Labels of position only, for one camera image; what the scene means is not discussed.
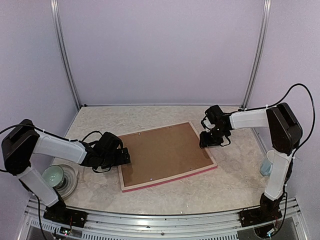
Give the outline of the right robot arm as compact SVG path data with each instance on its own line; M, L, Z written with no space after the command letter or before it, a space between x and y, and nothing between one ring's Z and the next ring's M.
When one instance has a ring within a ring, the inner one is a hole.
M294 151L303 136L302 127L289 105L285 102L272 107L253 110L223 112L218 105L205 111L201 121L204 128L199 135L200 148L224 146L231 131L246 128L267 128L272 150L271 173L267 186L260 197L259 207L239 213L243 227L280 219L280 202L285 196L286 183L291 175Z

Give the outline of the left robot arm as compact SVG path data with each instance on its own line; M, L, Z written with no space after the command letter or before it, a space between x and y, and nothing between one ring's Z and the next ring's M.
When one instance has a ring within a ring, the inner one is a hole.
M66 207L66 204L54 187L45 181L42 175L32 167L32 155L46 155L67 160L94 172L101 168L108 172L112 167L129 164L130 154L122 140L110 133L101 134L98 140L67 139L36 127L30 119L9 126L1 131L9 134L1 142L5 172L16 176L39 203L45 205L43 217L62 224L83 227L87 213Z

